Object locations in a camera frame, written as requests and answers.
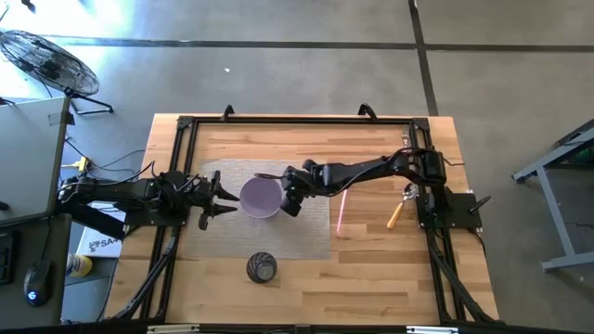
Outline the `black keyboard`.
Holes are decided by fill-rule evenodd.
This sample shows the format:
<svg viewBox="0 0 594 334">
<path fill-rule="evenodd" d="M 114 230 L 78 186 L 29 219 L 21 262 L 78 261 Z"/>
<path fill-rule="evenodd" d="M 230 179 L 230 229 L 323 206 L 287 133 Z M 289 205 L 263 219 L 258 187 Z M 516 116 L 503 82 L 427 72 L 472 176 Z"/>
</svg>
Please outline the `black keyboard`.
<svg viewBox="0 0 594 334">
<path fill-rule="evenodd" d="M 0 232 L 0 286 L 13 281 L 17 266 L 19 233 L 17 231 Z"/>
</svg>

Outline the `pink drinking straw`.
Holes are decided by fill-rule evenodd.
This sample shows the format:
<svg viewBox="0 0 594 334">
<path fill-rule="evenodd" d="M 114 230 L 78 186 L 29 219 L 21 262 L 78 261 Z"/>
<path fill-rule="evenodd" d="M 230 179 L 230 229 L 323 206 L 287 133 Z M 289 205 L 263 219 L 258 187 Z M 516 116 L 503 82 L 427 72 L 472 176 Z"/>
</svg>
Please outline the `pink drinking straw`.
<svg viewBox="0 0 594 334">
<path fill-rule="evenodd" d="M 342 221 L 343 221 L 343 217 L 344 217 L 344 210 L 345 210 L 345 206 L 346 206 L 346 202 L 347 202 L 347 197 L 348 197 L 348 190 L 344 190 L 342 193 L 342 200 L 341 200 L 341 206 L 340 206 L 340 211 L 339 211 L 339 217 L 338 217 L 338 221 L 336 224 L 336 233 L 338 235 L 340 235 L 341 230 L 342 230 Z"/>
</svg>

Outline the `lilac bowl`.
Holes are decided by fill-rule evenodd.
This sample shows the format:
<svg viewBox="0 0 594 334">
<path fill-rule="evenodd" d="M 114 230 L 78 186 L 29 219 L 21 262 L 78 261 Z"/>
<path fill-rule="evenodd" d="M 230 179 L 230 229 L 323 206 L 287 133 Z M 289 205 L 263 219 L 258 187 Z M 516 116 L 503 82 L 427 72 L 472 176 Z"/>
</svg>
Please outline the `lilac bowl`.
<svg viewBox="0 0 594 334">
<path fill-rule="evenodd" d="M 251 217 L 265 219 L 279 210 L 283 191 L 276 180 L 254 177 L 248 180 L 239 193 L 241 208 Z"/>
</svg>

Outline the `grey side desk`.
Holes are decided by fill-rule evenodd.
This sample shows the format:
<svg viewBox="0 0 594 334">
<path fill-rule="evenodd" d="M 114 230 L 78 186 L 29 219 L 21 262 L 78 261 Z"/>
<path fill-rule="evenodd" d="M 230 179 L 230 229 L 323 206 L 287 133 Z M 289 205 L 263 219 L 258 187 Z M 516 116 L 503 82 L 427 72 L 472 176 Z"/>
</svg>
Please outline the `grey side desk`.
<svg viewBox="0 0 594 334">
<path fill-rule="evenodd" d="M 61 214 L 19 225 L 1 226 L 0 232 L 17 231 L 19 247 L 13 281 L 0 286 L 0 329 L 52 326 L 60 323 L 71 233 L 71 218 Z M 39 260 L 52 263 L 51 299 L 43 306 L 26 303 L 23 280 Z"/>
</svg>

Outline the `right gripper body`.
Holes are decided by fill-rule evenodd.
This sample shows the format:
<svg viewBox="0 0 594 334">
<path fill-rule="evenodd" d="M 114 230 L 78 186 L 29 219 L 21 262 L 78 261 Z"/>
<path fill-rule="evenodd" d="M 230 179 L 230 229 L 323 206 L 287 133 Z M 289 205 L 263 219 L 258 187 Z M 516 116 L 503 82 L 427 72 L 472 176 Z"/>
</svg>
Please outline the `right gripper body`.
<svg viewBox="0 0 594 334">
<path fill-rule="evenodd" d="M 319 171 L 319 164 L 313 160 L 304 161 L 301 169 L 288 166 L 282 175 L 282 188 L 285 191 L 293 189 L 305 196 L 322 195 L 322 184 L 316 174 Z"/>
</svg>

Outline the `black computer mouse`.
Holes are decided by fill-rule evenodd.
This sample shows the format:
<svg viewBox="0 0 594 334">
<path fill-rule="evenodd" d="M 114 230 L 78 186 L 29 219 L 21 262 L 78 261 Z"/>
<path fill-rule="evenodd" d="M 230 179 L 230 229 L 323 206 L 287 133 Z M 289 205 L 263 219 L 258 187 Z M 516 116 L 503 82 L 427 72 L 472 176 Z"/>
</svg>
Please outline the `black computer mouse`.
<svg viewBox="0 0 594 334">
<path fill-rule="evenodd" d="M 28 268 L 23 280 L 23 290 L 29 306 L 40 307 L 51 299 L 51 275 L 52 263 L 48 260 L 39 260 Z"/>
</svg>

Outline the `yellow and white roll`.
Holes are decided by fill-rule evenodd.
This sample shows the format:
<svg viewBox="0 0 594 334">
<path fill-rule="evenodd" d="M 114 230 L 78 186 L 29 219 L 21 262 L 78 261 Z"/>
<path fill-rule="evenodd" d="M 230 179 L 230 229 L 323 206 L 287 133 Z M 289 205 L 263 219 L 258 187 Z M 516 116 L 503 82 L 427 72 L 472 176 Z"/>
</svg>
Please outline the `yellow and white roll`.
<svg viewBox="0 0 594 334">
<path fill-rule="evenodd" d="M 92 270 L 92 260 L 86 256 L 68 253 L 66 275 L 73 277 L 87 276 Z"/>
</svg>

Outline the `light grey flat panel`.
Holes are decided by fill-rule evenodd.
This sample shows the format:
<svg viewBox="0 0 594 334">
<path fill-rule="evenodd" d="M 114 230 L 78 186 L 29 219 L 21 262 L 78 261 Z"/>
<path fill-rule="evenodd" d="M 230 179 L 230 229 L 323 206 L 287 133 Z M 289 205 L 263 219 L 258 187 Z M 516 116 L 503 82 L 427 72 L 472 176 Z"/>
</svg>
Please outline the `light grey flat panel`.
<svg viewBox="0 0 594 334">
<path fill-rule="evenodd" d="M 0 226 L 54 211 L 69 107 L 66 97 L 0 106 Z"/>
</svg>

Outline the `spoon with orange handle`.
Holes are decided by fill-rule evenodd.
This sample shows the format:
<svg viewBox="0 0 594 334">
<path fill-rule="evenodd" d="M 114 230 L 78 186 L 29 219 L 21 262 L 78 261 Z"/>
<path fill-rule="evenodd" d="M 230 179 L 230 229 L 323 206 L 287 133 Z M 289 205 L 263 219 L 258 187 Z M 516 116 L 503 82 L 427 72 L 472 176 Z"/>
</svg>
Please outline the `spoon with orange handle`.
<svg viewBox="0 0 594 334">
<path fill-rule="evenodd" d="M 403 189 L 403 197 L 400 201 L 400 203 L 398 204 L 398 206 L 396 207 L 392 217 L 390 218 L 390 220 L 388 221 L 388 223 L 386 224 L 386 227 L 388 229 L 393 229 L 404 209 L 404 206 L 406 204 L 406 202 L 410 199 L 413 199 L 416 195 L 417 192 L 417 186 L 409 183 L 408 185 L 406 185 Z"/>
</svg>

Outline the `white cardboard box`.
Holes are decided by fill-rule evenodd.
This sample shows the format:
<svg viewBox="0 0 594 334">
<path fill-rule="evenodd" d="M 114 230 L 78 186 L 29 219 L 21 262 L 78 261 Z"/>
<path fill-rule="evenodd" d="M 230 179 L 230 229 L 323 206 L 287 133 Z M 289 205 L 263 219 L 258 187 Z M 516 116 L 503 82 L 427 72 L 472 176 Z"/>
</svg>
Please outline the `white cardboard box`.
<svg viewBox="0 0 594 334">
<path fill-rule="evenodd" d="M 124 222 L 126 213 L 116 209 L 112 204 L 106 202 L 93 202 L 92 208 L 106 213 L 112 218 Z M 86 227 L 82 233 L 76 254 L 91 258 L 119 258 L 122 249 L 122 242 L 119 239 L 109 237 L 100 232 Z"/>
</svg>

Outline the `black floor fan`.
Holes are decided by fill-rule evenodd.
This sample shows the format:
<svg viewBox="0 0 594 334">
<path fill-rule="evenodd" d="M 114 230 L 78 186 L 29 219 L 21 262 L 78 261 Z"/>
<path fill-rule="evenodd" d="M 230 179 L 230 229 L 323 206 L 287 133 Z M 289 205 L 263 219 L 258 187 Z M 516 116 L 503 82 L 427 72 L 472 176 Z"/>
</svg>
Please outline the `black floor fan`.
<svg viewBox="0 0 594 334">
<path fill-rule="evenodd" d="M 13 65 L 45 87 L 52 87 L 70 99 L 83 99 L 102 109 L 79 111 L 78 115 L 113 113 L 113 107 L 91 98 L 99 90 L 95 73 L 80 59 L 36 34 L 10 30 L 0 32 L 0 52 Z"/>
</svg>

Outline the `grey woven placemat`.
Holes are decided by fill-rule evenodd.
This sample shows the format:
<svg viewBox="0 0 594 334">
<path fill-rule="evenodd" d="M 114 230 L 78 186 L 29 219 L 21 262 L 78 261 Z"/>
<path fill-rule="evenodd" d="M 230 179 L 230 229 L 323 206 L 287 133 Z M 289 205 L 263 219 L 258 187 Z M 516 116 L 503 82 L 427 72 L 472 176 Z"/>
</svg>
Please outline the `grey woven placemat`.
<svg viewBox="0 0 594 334">
<path fill-rule="evenodd" d="M 221 184 L 233 195 L 256 173 L 280 175 L 288 166 L 297 167 L 298 161 L 267 160 L 210 160 L 203 161 L 199 174 L 210 176 L 221 173 Z M 256 252 L 268 252 L 277 259 L 330 258 L 329 199 L 305 199 L 296 217 L 281 209 L 267 218 L 249 215 L 239 203 L 234 212 L 208 220 L 201 230 L 198 219 L 202 209 L 191 211 L 191 224 L 185 229 L 181 254 L 184 258 L 236 257 L 248 258 Z"/>
</svg>

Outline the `black aluminium table frame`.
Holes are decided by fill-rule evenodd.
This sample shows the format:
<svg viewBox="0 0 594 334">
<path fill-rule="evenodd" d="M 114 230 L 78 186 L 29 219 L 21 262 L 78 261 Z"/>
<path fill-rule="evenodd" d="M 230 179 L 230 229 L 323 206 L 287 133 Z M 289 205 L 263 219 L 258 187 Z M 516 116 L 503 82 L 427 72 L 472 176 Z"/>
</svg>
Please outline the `black aluminium table frame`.
<svg viewBox="0 0 594 334">
<path fill-rule="evenodd" d="M 232 115 L 227 122 L 201 114 L 179 129 L 177 116 L 158 114 L 150 130 L 146 161 L 158 169 L 175 165 L 196 171 L 207 160 L 358 162 L 402 147 L 402 133 L 429 133 L 450 160 L 448 186 L 468 187 L 453 120 L 449 117 Z M 184 232 L 174 258 L 165 320 L 201 326 L 435 325 L 437 290 L 424 232 L 407 206 L 394 229 L 386 223 L 404 185 L 391 177 L 353 186 L 340 235 L 341 199 L 330 202 L 330 258 L 283 260 L 269 284 L 251 282 L 244 258 L 184 258 Z"/>
</svg>

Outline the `grey metal table stand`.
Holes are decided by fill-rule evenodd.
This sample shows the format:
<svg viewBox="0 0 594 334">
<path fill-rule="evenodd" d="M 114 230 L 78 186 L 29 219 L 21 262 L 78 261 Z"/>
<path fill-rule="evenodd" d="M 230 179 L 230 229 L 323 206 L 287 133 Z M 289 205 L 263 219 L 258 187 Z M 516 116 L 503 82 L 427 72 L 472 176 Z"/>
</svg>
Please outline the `grey metal table stand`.
<svg viewBox="0 0 594 334">
<path fill-rule="evenodd" d="M 563 255 L 541 263 L 545 272 L 594 264 L 594 250 L 578 250 L 567 228 L 594 230 L 594 119 L 563 136 L 511 178 L 536 178 L 562 244 Z"/>
</svg>

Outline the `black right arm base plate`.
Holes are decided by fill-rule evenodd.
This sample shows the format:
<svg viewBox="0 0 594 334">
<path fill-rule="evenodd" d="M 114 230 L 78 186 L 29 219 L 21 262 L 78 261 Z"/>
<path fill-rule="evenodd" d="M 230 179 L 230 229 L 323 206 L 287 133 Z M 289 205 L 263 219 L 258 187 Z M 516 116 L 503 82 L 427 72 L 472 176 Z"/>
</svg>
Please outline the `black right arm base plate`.
<svg viewBox="0 0 594 334">
<path fill-rule="evenodd" d="M 471 212 L 478 202 L 472 193 L 446 192 L 447 206 L 441 211 L 431 193 L 423 193 L 415 197 L 417 215 L 421 228 L 461 228 L 481 229 L 483 227 L 480 213 Z"/>
</svg>

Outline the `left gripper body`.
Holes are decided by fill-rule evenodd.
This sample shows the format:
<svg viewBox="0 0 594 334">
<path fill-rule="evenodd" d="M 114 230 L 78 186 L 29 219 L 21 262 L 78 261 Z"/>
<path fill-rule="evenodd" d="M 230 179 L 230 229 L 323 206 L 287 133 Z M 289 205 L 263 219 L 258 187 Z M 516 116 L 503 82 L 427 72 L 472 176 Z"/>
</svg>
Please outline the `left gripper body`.
<svg viewBox="0 0 594 334">
<path fill-rule="evenodd" d="M 220 172 L 215 171 L 210 180 L 202 178 L 199 183 L 193 186 L 187 193 L 187 203 L 191 207 L 202 208 L 198 226 L 200 230 L 206 230 L 208 219 L 220 213 L 220 207 L 214 202 L 216 191 L 220 186 Z"/>
</svg>

